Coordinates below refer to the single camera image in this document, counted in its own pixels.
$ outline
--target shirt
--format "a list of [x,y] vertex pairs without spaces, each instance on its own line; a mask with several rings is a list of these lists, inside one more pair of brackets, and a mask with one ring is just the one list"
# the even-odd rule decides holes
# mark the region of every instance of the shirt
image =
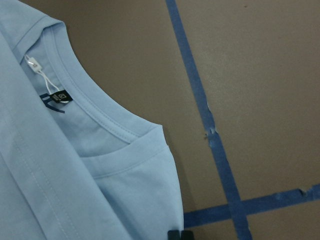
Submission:
[[163,126],[93,81],[63,21],[1,0],[0,239],[166,240],[183,227]]

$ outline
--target blue tape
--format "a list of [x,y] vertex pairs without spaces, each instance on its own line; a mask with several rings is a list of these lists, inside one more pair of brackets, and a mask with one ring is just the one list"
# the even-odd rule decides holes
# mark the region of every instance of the blue tape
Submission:
[[208,107],[207,97],[200,80],[200,76],[192,56],[188,39],[179,15],[175,0],[166,0],[167,8],[175,32],[175,36],[180,48],[185,69],[193,91],[194,98],[203,126],[208,132],[208,141],[211,148],[216,167],[222,182],[223,190],[228,202],[228,209],[232,216],[233,224],[239,240],[251,240],[247,216],[241,202],[240,195],[233,177],[229,162],[226,157],[221,138],[216,131],[214,117]]
[[[294,189],[243,201],[246,215],[263,213],[320,200],[320,184],[308,191]],[[220,205],[184,214],[184,227],[192,228],[231,219],[228,205]]]

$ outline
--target size tag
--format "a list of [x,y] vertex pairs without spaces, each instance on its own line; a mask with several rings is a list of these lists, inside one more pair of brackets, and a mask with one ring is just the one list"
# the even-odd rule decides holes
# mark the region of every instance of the size tag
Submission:
[[57,91],[53,94],[50,94],[49,96],[56,103],[60,103],[62,101],[72,101],[73,100],[66,90]]

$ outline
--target brown surface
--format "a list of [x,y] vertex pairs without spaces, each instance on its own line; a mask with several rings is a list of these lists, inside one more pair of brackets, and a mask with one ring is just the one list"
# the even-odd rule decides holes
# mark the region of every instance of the brown surface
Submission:
[[[108,95],[163,125],[185,212],[226,203],[164,0],[22,2],[66,23]],[[177,5],[241,198],[320,183],[320,2]],[[318,240],[319,212],[317,201],[248,220],[254,240]],[[231,220],[192,230],[196,240],[236,239]]]

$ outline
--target tape strip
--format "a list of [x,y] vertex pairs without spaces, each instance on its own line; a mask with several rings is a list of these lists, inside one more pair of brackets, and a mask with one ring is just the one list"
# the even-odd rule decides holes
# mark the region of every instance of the tape strip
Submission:
[[208,107],[207,97],[200,80],[200,76],[192,56],[188,39],[179,15],[175,0],[166,0],[167,8],[175,32],[175,36],[180,48],[185,69],[193,91],[194,98],[203,126],[207,131],[209,146],[211,148],[215,164],[222,182],[223,190],[228,202],[228,209],[232,216],[233,224],[239,240],[251,240],[247,216],[243,203],[233,177],[229,162],[226,157],[221,138],[216,131],[214,117]]
[[[314,185],[308,191],[294,189],[245,200],[243,206],[246,215],[252,215],[318,200],[320,200],[320,184]],[[210,207],[185,213],[184,227],[202,226],[228,220],[231,217],[227,204]]]

